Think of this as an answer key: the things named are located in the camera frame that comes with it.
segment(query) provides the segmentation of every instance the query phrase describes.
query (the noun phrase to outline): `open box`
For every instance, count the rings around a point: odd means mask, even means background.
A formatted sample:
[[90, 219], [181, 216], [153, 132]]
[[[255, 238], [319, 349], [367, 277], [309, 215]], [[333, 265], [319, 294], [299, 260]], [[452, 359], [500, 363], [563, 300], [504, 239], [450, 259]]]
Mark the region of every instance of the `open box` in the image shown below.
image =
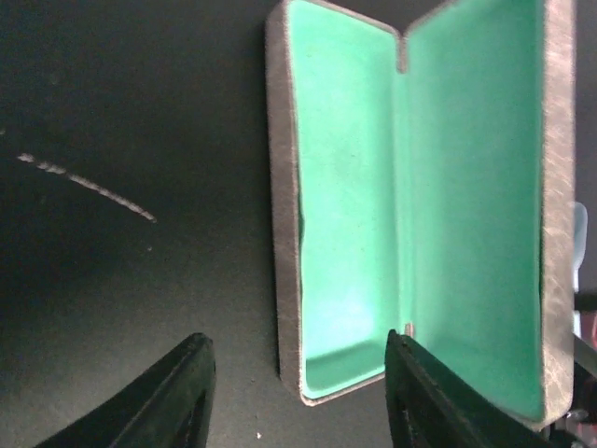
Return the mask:
[[531, 427], [572, 391], [573, 7], [460, 0], [405, 35], [288, 0], [267, 26], [281, 376], [376, 381], [389, 329]]

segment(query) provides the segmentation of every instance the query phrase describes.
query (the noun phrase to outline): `green tray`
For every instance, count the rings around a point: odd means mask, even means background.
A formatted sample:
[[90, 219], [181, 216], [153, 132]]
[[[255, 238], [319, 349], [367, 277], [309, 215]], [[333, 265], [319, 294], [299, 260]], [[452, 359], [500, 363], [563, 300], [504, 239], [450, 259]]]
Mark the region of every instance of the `green tray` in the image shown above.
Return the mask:
[[[572, 131], [571, 75], [558, 91], [546, 81], [548, 4], [450, 2], [404, 37], [323, 2], [272, 13], [281, 373], [307, 404], [379, 379], [388, 330], [408, 326], [495, 405], [531, 422], [554, 413], [541, 273], [570, 284], [572, 169], [555, 170], [560, 195], [545, 203], [550, 95], [565, 131], [553, 150], [568, 158]], [[546, 272], [550, 209], [563, 227], [549, 244], [563, 255]], [[548, 300], [572, 307], [568, 289]]]

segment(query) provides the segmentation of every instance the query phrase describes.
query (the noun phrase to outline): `white scratch mark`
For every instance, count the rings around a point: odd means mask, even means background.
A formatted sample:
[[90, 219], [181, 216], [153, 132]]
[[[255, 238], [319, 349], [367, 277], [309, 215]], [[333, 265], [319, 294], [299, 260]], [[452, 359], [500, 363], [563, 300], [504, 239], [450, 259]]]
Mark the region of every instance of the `white scratch mark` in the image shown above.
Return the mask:
[[123, 207], [128, 208], [132, 212], [136, 213], [137, 215], [140, 215], [141, 217], [144, 217], [145, 219], [147, 219], [151, 222], [158, 222], [158, 220], [153, 215], [151, 215], [145, 209], [141, 208], [136, 203], [132, 203], [128, 199], [125, 199], [122, 196], [119, 196], [116, 193], [113, 193], [112, 191], [110, 191], [108, 189], [100, 187], [99, 185], [91, 182], [90, 180], [86, 179], [85, 177], [81, 177], [80, 175], [71, 175], [61, 166], [54, 165], [53, 163], [49, 163], [47, 161], [36, 161], [34, 156], [32, 156], [31, 154], [26, 154], [26, 153], [21, 154], [19, 157], [17, 157], [17, 159], [20, 161], [24, 161], [25, 163], [34, 164], [36, 168], [38, 168], [42, 171], [45, 171], [46, 173], [50, 173], [50, 174], [54, 174], [54, 175], [63, 175], [68, 180], [72, 180], [73, 182], [77, 183], [81, 187], [84, 187], [86, 189], [91, 189], [91, 190], [95, 191], [96, 193], [99, 193], [102, 196], [105, 196], [110, 201], [114, 201], [115, 203], [118, 203], [119, 205], [122, 205]]

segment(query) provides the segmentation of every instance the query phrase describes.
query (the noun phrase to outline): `white mark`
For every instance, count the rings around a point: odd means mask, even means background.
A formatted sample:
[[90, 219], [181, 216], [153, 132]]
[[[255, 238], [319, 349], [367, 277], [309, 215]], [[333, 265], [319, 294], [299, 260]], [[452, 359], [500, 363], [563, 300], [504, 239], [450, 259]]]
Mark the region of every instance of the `white mark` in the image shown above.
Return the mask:
[[118, 204], [122, 205], [123, 207], [128, 208], [132, 212], [144, 217], [145, 219], [147, 219], [151, 222], [158, 222], [158, 220], [153, 215], [151, 215], [149, 212], [147, 212], [146, 210], [141, 208], [136, 203], [132, 203], [128, 199], [125, 199], [122, 196], [119, 196], [116, 193], [113, 193], [112, 191], [109, 191], [107, 189], [100, 187], [99, 185], [91, 182], [90, 180], [86, 179], [85, 177], [81, 177], [80, 175], [71, 175], [61, 166], [54, 165], [53, 163], [49, 163], [47, 161], [36, 161], [34, 156], [32, 156], [31, 154], [26, 154], [26, 153], [20, 154], [20, 156], [17, 157], [17, 159], [20, 161], [24, 161], [25, 163], [35, 164], [36, 168], [43, 170], [46, 173], [50, 173], [50, 174], [54, 174], [54, 175], [63, 175], [68, 180], [72, 180], [73, 182], [77, 183], [81, 187], [85, 187], [86, 189], [91, 189], [91, 190], [95, 191], [96, 193], [99, 193], [102, 196], [105, 196], [109, 200], [114, 201], [115, 203], [118, 203]]

